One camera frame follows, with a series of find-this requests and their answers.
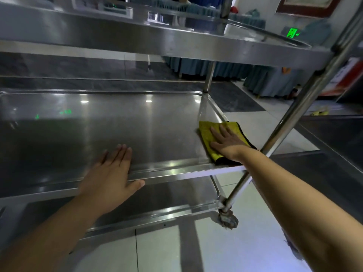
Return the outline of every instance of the microfiber towel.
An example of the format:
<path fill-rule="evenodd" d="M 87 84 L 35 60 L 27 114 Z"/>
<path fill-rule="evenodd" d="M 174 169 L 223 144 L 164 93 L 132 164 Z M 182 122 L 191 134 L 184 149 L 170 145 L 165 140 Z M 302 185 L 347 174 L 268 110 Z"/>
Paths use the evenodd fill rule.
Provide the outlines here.
<path fill-rule="evenodd" d="M 223 127 L 229 127 L 232 132 L 234 132 L 240 140 L 242 140 L 247 146 L 256 149 L 255 146 L 248 141 L 247 137 L 243 134 L 240 125 L 237 122 L 223 122 L 223 123 L 214 123 L 210 121 L 199 121 L 199 131 L 200 135 L 202 136 L 202 140 L 204 142 L 204 146 L 208 151 L 211 158 L 214 160 L 216 165 L 226 164 L 226 165 L 236 165 L 239 164 L 238 162 L 232 161 L 221 155 L 220 153 L 216 152 L 211 148 L 209 145 L 212 141 L 216 141 L 213 134 L 211 133 L 211 127 L 213 127 L 217 132 L 219 131 L 219 125 L 222 124 Z"/>

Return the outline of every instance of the wall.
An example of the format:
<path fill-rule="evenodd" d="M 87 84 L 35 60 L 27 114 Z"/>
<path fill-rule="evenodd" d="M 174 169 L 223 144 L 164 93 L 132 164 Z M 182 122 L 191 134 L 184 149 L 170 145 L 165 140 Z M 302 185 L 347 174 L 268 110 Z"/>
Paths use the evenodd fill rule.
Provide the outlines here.
<path fill-rule="evenodd" d="M 257 9 L 260 17 L 266 20 L 266 30 L 280 34 L 285 26 L 304 28 L 315 21 L 314 18 L 295 17 L 285 14 L 275 14 L 280 0 L 234 0 L 239 13 L 244 14 L 251 9 Z M 328 19 L 332 27 L 331 36 L 325 41 L 326 47 L 331 47 L 343 31 L 361 0 L 341 0 L 332 16 Z"/>

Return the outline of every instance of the stainless steel cart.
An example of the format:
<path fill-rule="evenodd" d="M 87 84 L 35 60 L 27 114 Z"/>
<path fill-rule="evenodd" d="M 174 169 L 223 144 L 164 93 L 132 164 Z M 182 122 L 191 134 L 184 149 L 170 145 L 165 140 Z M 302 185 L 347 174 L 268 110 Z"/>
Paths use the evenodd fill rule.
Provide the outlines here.
<path fill-rule="evenodd" d="M 211 61 L 203 92 L 3 90 L 0 215 L 7 225 L 0 243 L 76 195 L 99 153 L 118 142 L 134 149 L 129 179 L 147 185 L 97 220 L 83 240 L 211 210 L 236 227 L 230 208 L 251 177 L 245 172 L 225 198 L 213 175 L 244 167 L 212 163 L 197 133 L 200 120 L 227 120 L 208 94 L 215 61 L 316 70 L 261 149 L 270 156 L 358 44 L 362 15 L 360 8 L 328 50 L 226 19 L 114 0 L 0 1 L 0 48 L 21 42 L 55 52 L 71 46 Z M 227 25 L 239 36 L 225 34 Z"/>

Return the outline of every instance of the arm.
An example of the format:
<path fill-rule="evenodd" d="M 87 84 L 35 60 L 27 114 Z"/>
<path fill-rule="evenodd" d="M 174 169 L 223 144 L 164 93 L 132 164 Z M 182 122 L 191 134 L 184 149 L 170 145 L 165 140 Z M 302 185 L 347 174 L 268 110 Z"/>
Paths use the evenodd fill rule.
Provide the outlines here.
<path fill-rule="evenodd" d="M 363 271 L 363 226 L 229 129 L 211 147 L 245 165 L 270 210 L 314 271 Z"/>
<path fill-rule="evenodd" d="M 12 245 L 0 258 L 0 271 L 53 271 L 99 216 L 144 186 L 142 180 L 127 185 L 131 155 L 126 145 L 108 158 L 105 152 L 81 182 L 79 195 Z"/>

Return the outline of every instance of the picture frame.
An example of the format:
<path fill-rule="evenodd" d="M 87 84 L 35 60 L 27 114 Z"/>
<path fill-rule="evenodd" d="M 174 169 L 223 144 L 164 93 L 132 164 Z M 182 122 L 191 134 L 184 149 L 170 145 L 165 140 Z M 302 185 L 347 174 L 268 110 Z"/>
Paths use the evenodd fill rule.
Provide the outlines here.
<path fill-rule="evenodd" d="M 341 0 L 280 0 L 276 13 L 304 17 L 330 17 Z"/>

